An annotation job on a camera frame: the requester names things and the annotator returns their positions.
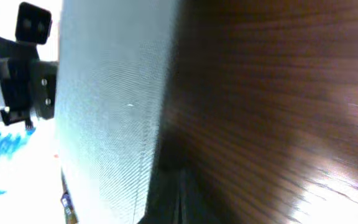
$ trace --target dark brown wooden surface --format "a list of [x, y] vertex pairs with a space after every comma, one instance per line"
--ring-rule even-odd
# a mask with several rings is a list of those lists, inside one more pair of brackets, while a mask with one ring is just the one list
[[165, 139], [224, 223], [358, 223], [358, 0], [180, 17]]

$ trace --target bolt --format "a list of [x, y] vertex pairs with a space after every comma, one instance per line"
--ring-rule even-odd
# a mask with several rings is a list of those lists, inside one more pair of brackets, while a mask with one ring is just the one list
[[42, 85], [42, 86], [48, 85], [48, 81], [43, 78], [43, 79], [41, 80], [41, 85]]
[[52, 103], [52, 101], [50, 100], [50, 98], [47, 98], [45, 100], [45, 105], [49, 106]]

